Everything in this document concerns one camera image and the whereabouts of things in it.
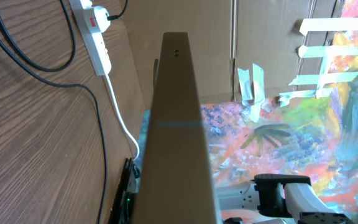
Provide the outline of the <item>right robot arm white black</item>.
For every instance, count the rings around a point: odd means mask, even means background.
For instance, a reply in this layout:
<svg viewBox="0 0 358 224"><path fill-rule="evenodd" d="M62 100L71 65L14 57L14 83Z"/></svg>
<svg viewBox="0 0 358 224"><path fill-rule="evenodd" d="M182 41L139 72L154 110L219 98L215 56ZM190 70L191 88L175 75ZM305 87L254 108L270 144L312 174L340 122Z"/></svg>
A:
<svg viewBox="0 0 358 224"><path fill-rule="evenodd" d="M219 187L217 194L222 211L256 211L270 218L265 223L285 223L285 218L302 224L352 223L324 204L304 175L257 174L250 181Z"/></svg>

